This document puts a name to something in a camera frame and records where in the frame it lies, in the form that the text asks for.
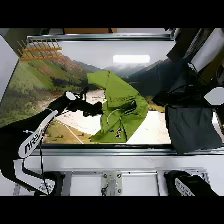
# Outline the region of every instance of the green garment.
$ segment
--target green garment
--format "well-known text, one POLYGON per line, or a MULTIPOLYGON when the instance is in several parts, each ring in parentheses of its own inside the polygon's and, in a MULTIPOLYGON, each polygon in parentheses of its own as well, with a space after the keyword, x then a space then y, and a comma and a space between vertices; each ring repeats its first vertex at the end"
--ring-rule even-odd
POLYGON ((87 74, 88 83, 106 90, 101 130, 92 142, 124 143, 134 134, 148 112, 148 103, 139 92, 111 71, 87 74))

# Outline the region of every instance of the black cloth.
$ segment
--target black cloth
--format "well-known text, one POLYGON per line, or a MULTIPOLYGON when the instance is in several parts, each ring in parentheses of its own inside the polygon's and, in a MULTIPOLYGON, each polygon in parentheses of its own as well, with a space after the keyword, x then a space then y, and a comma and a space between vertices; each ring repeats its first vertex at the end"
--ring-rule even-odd
POLYGON ((171 144, 179 154, 222 146, 222 140, 212 124, 211 108, 167 106, 165 113, 171 144))
POLYGON ((175 63, 183 58, 198 31, 199 28, 181 28, 176 44, 167 57, 175 63))

